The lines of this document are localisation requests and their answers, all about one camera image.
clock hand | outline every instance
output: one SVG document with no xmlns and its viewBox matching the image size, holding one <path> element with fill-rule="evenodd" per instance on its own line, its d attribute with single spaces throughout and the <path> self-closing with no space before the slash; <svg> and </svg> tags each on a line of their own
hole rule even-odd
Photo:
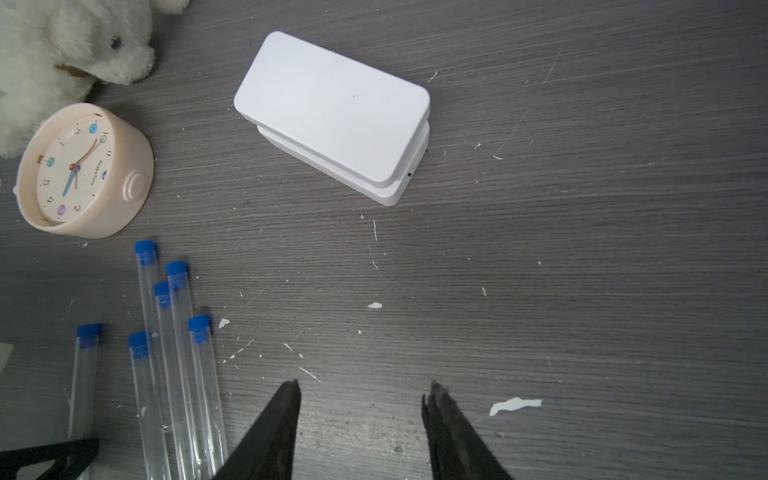
<svg viewBox="0 0 768 480">
<path fill-rule="evenodd" d="M 83 155 L 83 157 L 80 160 L 74 162 L 69 166 L 69 170 L 74 170 L 74 168 L 77 167 L 83 160 L 88 158 L 88 155 L 94 153 L 94 150 L 96 150 L 97 145 L 98 145 L 98 138 L 94 140 L 94 144 L 93 146 L 91 146 L 91 149 L 85 155 Z"/>
<path fill-rule="evenodd" d="M 70 174 L 69 174 L 69 180 L 67 180 L 67 186 L 66 186 L 66 187 L 64 187 L 64 193 L 63 193 L 63 194 L 61 194 L 61 196 L 62 196 L 62 197 L 66 197 L 66 196 L 67 196 L 67 190 L 69 190 L 69 186 L 70 186 L 70 185 L 71 185 L 71 183 L 72 183 L 72 179 L 74 178 L 74 175 L 75 175 L 75 173 L 77 173 L 77 172 L 75 172 L 74 170 L 73 170 L 72 172 L 70 172 Z"/>
</svg>

white stuffed animal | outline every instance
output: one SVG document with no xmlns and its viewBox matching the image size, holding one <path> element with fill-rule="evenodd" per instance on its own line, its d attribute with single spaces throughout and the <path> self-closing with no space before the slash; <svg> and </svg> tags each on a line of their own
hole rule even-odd
<svg viewBox="0 0 768 480">
<path fill-rule="evenodd" d="M 154 64 L 152 9 L 189 0 L 0 0 L 0 157 L 20 154 L 39 124 L 83 101 L 98 79 L 130 84 Z"/>
</svg>

white box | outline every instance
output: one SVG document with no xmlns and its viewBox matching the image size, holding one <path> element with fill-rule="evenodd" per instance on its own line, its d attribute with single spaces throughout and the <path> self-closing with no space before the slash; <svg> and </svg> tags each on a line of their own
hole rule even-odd
<svg viewBox="0 0 768 480">
<path fill-rule="evenodd" d="M 234 105 L 280 150 L 386 206 L 429 141 L 426 89 L 281 31 L 264 39 Z"/>
</svg>

blue cap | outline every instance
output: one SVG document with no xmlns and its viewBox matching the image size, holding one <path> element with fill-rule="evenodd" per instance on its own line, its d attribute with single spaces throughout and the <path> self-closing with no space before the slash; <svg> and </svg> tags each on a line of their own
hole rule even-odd
<svg viewBox="0 0 768 480">
<path fill-rule="evenodd" d="M 78 325 L 77 336 L 97 336 L 100 329 L 100 323 L 86 323 L 85 325 Z"/>
<path fill-rule="evenodd" d="M 155 283 L 154 285 L 155 296 L 168 295 L 168 294 L 170 294 L 170 290 L 168 289 L 168 282 Z"/>
<path fill-rule="evenodd" d="M 128 346 L 133 350 L 135 359 L 143 359 L 149 355 L 147 348 L 147 332 L 136 332 L 128 336 Z"/>
<path fill-rule="evenodd" d="M 88 349 L 96 345 L 96 340 L 100 330 L 100 323 L 87 323 L 85 325 L 78 325 L 78 332 L 76 336 L 80 339 L 80 349 Z"/>
<path fill-rule="evenodd" d="M 154 265 L 156 251 L 154 242 L 150 242 L 149 240 L 136 242 L 134 250 L 136 251 L 141 266 Z"/>
<path fill-rule="evenodd" d="M 187 324 L 190 327 L 190 332 L 193 334 L 192 339 L 195 343 L 205 343 L 208 341 L 207 328 L 210 326 L 208 315 L 193 316 L 187 321 Z"/>
<path fill-rule="evenodd" d="M 187 262 L 171 262 L 165 266 L 165 273 L 174 289 L 187 285 Z"/>
<path fill-rule="evenodd" d="M 187 272 L 187 262 L 171 262 L 165 266 L 166 275 L 177 275 Z"/>
<path fill-rule="evenodd" d="M 134 243 L 134 251 L 136 253 L 156 252 L 157 248 L 155 247 L 154 242 L 151 240 L 139 240 L 138 242 Z"/>
</svg>

clock face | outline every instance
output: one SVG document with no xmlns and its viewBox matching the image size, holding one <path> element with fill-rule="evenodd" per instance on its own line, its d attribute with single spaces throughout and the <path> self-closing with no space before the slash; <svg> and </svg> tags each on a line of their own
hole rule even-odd
<svg viewBox="0 0 768 480">
<path fill-rule="evenodd" d="M 82 214 L 104 187 L 113 151 L 111 125 L 100 115 L 64 127 L 39 161 L 37 198 L 43 215 L 64 223 Z"/>
</svg>

